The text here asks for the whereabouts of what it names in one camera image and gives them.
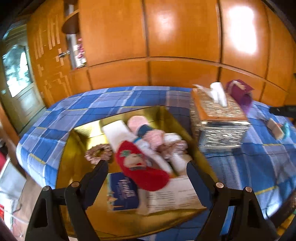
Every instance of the wooden shelf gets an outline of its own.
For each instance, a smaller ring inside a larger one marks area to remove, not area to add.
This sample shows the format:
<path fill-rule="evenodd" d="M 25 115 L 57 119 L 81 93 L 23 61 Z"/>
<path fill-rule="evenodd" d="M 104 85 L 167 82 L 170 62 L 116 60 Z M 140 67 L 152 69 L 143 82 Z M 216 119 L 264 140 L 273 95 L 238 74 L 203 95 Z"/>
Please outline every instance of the wooden shelf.
<path fill-rule="evenodd" d="M 68 3 L 68 4 L 76 4 L 78 0 L 64 0 L 64 3 Z"/>
<path fill-rule="evenodd" d="M 62 26 L 62 32 L 65 34 L 79 33 L 79 10 L 69 14 Z"/>

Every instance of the door handle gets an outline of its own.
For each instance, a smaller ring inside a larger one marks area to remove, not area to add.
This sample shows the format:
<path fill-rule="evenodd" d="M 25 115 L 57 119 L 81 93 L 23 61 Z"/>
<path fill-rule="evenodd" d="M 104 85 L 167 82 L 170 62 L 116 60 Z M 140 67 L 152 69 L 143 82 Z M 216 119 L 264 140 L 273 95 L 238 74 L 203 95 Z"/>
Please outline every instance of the door handle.
<path fill-rule="evenodd" d="M 64 58 L 66 55 L 69 55 L 70 54 L 70 50 L 67 50 L 67 52 L 61 52 L 58 57 L 59 58 Z"/>

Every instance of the red object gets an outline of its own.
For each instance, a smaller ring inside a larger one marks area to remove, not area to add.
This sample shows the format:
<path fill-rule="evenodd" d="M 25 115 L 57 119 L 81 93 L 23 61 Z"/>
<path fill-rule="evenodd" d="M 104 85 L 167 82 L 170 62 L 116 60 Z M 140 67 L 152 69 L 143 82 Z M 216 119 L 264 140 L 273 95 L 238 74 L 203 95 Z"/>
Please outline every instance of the red object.
<path fill-rule="evenodd" d="M 4 220 L 4 212 L 0 209 L 0 218 Z"/>
<path fill-rule="evenodd" d="M 167 185 L 170 176 L 163 170 L 147 167 L 145 155 L 131 142 L 124 141 L 116 153 L 122 172 L 130 177 L 139 188 L 157 191 Z"/>
<path fill-rule="evenodd" d="M 6 162 L 5 156 L 0 152 L 0 171 L 2 170 L 4 164 Z"/>

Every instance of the bed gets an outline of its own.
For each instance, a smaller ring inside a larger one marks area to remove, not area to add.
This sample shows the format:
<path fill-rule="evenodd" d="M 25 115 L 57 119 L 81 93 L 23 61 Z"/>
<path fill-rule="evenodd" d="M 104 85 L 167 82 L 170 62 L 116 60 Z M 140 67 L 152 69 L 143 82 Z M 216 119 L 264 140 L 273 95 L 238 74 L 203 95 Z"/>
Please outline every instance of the bed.
<path fill-rule="evenodd" d="M 82 124 L 114 114 L 155 105 L 169 112 L 190 131 L 190 88 L 131 86 L 88 91 L 52 105 L 17 146 L 17 158 L 26 172 L 41 186 L 56 187 L 59 164 L 69 131 Z M 296 178 L 296 129 L 290 123 L 291 136 L 276 141 L 265 121 L 289 121 L 270 114 L 268 106 L 253 101 L 248 113 L 251 127 L 241 148 L 220 153 L 204 153 L 210 166 L 229 188 L 251 186 L 265 218 L 273 215 L 294 193 Z M 193 240 L 208 216 L 208 210 L 179 226 L 143 240 Z M 223 233 L 230 225 L 229 209 Z"/>

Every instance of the paper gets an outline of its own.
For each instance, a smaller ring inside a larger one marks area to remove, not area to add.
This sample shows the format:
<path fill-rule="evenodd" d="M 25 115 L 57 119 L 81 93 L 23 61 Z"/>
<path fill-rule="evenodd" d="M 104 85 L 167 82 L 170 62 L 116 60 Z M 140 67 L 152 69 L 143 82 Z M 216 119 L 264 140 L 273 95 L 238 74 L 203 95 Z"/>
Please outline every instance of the paper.
<path fill-rule="evenodd" d="M 148 193 L 148 212 L 173 209 L 202 209 L 195 190 L 187 176 L 170 179 L 161 190 Z"/>

